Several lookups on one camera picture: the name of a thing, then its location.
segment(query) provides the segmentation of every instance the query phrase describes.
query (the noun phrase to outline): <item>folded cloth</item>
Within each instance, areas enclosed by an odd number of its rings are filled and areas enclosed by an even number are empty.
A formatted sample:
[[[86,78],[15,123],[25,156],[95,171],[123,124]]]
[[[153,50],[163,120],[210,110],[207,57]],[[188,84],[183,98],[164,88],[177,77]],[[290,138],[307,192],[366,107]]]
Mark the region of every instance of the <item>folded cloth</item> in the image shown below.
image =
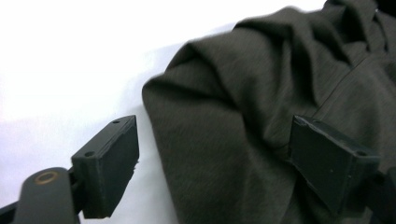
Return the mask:
[[[372,0],[284,8],[194,40],[143,99],[179,223],[365,223],[331,214],[288,162],[293,115],[396,165],[396,18]]]

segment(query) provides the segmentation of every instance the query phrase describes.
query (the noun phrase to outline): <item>white background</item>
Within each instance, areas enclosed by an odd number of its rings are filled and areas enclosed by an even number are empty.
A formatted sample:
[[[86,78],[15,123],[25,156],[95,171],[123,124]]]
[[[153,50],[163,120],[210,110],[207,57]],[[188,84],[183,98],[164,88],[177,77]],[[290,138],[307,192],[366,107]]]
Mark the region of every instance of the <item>white background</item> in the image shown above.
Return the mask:
[[[137,115],[140,162],[111,219],[177,223],[142,86],[190,39],[301,1],[0,1],[0,207],[24,179],[69,168],[70,157],[111,120]]]

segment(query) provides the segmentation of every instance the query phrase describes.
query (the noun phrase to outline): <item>black metal bar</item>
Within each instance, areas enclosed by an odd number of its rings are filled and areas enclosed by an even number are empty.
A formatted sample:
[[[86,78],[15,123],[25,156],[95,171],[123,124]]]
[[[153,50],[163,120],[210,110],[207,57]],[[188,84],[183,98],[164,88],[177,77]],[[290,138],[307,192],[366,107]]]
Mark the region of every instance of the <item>black metal bar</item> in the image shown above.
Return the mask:
[[[27,178],[13,223],[78,223],[67,170],[50,168]]]
[[[14,220],[17,203],[11,203],[0,208],[0,224],[8,224]]]

